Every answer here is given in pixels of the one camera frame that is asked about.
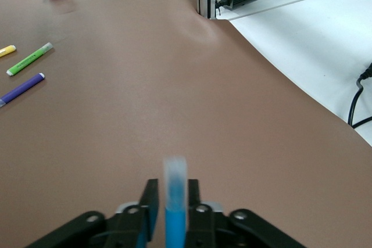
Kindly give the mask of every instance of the black cable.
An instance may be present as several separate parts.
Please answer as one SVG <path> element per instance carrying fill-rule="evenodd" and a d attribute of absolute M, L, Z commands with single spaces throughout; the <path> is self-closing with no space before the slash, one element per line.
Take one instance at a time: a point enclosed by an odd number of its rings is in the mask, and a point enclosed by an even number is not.
<path fill-rule="evenodd" d="M 359 98 L 360 94 L 362 94 L 363 89 L 364 89 L 363 86 L 360 83 L 361 80 L 362 80 L 362 78 L 359 77 L 356 81 L 356 85 L 358 86 L 359 90 L 355 94 L 355 96 L 353 98 L 353 101 L 351 102 L 351 106 L 350 106 L 349 117 L 348 117 L 348 124 L 350 126 L 353 126 L 353 117 L 354 117 L 356 102 L 358 101 L 358 98 Z"/>
<path fill-rule="evenodd" d="M 355 128 L 357 128 L 357 127 L 359 127 L 359 126 L 361 126 L 361 125 L 363 125 L 363 124 L 365 124 L 365 123 L 367 123 L 369 121 L 372 121 L 372 116 L 370 116 L 370 117 L 368 117 L 366 119 L 363 119 L 362 121 L 354 124 L 352 127 L 355 129 Z"/>
<path fill-rule="evenodd" d="M 363 89 L 364 89 L 360 82 L 362 80 L 365 80 L 365 79 L 370 78 L 370 77 L 372 77 L 372 63 L 371 63 L 371 65 L 369 65 L 369 67 L 366 69 L 366 71 L 364 71 L 364 73 L 359 76 L 359 78 L 356 81 L 356 85 L 358 86 L 358 91 L 355 94 L 355 96 L 353 98 L 353 101 L 351 102 L 349 117 L 348 117 L 348 124 L 353 128 L 361 126 L 362 124 L 367 123 L 368 121 L 372 120 L 372 117 L 369 117 L 369 118 L 366 118 L 366 119 L 364 119 L 364 120 L 362 120 L 362 121 L 353 125 L 353 117 L 354 117 L 356 102 L 358 101 L 358 98 L 359 98 L 360 94 L 362 94 Z"/>

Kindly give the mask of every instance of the marker cap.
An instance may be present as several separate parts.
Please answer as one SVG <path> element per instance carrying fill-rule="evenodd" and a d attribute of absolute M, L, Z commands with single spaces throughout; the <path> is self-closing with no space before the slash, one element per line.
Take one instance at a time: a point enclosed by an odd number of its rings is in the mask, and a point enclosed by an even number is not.
<path fill-rule="evenodd" d="M 185 210 L 187 163 L 181 156 L 169 157 L 164 161 L 166 183 L 166 208 L 172 211 Z"/>
<path fill-rule="evenodd" d="M 0 49 L 0 57 L 7 55 L 11 52 L 14 52 L 15 50 L 16 50 L 16 46 L 14 45 L 10 45 L 10 46 L 7 46 L 6 48 Z"/>
<path fill-rule="evenodd" d="M 46 53 L 51 48 L 53 48 L 53 45 L 51 43 L 47 43 L 47 44 L 45 44 L 44 46 L 41 47 L 41 50 L 42 50 L 43 53 Z"/>

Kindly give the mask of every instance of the purple marker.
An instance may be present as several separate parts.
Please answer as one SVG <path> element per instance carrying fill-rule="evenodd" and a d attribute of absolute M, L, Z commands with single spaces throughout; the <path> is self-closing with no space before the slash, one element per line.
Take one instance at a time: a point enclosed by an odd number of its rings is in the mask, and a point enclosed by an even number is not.
<path fill-rule="evenodd" d="M 31 87 L 41 82 L 43 79 L 45 79 L 44 74 L 42 73 L 36 74 L 32 78 L 30 78 L 28 81 L 22 83 L 21 85 L 19 85 L 18 87 L 10 91 L 9 93 L 5 94 L 3 97 L 0 98 L 0 107 L 16 99 L 19 95 L 25 93 Z"/>

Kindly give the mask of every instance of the green highlighter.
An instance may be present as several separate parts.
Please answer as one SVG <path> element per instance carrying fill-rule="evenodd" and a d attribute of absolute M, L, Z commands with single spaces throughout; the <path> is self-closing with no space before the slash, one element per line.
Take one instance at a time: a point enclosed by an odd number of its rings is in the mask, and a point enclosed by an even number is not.
<path fill-rule="evenodd" d="M 30 54 L 28 57 L 26 57 L 22 61 L 15 64 L 12 68 L 6 71 L 6 73 L 9 76 L 13 76 L 17 74 L 20 70 L 26 68 L 28 65 L 30 65 L 32 62 L 34 62 L 36 59 L 38 59 L 43 54 L 45 54 L 51 48 L 53 48 L 53 45 L 51 43 L 47 43 L 46 45 L 42 46 L 40 49 Z"/>

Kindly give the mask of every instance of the blue highlighter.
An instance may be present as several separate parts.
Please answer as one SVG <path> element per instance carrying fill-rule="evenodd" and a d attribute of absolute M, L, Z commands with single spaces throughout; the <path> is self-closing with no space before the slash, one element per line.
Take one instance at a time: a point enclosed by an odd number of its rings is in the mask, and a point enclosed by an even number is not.
<path fill-rule="evenodd" d="M 166 248 L 184 248 L 186 235 L 187 164 L 183 157 L 164 161 L 166 184 L 165 242 Z"/>
<path fill-rule="evenodd" d="M 25 93 L 27 90 L 29 90 L 31 87 L 37 85 L 39 82 L 43 81 L 45 79 L 44 74 L 39 73 L 30 78 L 28 81 L 25 81 L 12 91 L 5 94 L 3 97 L 0 97 L 0 107 L 5 106 L 10 101 L 16 99 L 19 95 Z"/>

